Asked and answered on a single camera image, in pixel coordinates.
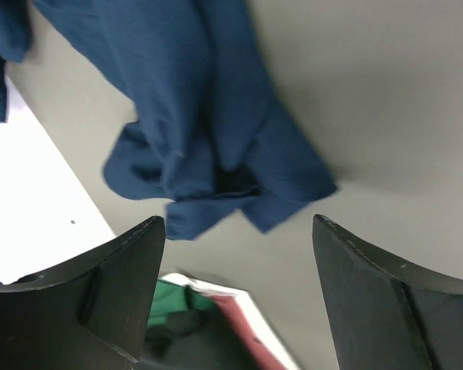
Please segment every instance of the red cloth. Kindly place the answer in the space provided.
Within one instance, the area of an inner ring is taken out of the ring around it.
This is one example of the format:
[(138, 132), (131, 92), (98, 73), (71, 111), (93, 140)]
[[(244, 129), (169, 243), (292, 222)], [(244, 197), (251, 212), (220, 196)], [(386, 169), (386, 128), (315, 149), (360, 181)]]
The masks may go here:
[(247, 346), (262, 370), (285, 370), (283, 365), (272, 355), (268, 348), (256, 338), (242, 309), (233, 297), (215, 295), (210, 298), (219, 306), (235, 333)]

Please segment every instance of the white surface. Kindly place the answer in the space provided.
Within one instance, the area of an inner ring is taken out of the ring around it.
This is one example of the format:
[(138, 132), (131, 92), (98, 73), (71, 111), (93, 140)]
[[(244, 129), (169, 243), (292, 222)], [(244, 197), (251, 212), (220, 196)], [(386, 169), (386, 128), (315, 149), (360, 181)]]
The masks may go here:
[(41, 271), (113, 237), (13, 86), (0, 124), (0, 282)]

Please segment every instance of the green cloth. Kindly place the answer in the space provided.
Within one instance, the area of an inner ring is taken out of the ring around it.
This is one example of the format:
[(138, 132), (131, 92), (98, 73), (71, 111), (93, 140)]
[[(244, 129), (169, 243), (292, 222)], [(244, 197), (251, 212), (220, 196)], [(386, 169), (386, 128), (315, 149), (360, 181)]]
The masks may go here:
[(203, 297), (189, 288), (158, 280), (147, 327), (164, 325), (167, 315), (171, 312), (188, 311), (190, 308), (202, 311), (219, 310), (219, 307), (211, 299)]

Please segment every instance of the blue fabric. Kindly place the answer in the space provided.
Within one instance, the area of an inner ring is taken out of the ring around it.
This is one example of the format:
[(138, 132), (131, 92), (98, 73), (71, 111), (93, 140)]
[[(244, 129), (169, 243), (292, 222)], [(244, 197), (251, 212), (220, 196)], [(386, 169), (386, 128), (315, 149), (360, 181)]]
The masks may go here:
[(25, 1), (0, 0), (0, 122), (5, 121), (7, 110), (5, 61), (22, 61), (29, 47), (29, 33)]
[(134, 101), (103, 174), (122, 197), (174, 200), (168, 238), (237, 209), (267, 232), (336, 190), (275, 96), (243, 0), (34, 3)]

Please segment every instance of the white paper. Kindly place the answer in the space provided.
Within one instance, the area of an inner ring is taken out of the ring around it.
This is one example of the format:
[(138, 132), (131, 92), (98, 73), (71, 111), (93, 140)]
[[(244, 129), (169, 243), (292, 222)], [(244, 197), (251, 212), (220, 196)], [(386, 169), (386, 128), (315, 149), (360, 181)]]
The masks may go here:
[(10, 82), (8, 87), (8, 122), (0, 124), (0, 282), (4, 284), (113, 238), (46, 131)]

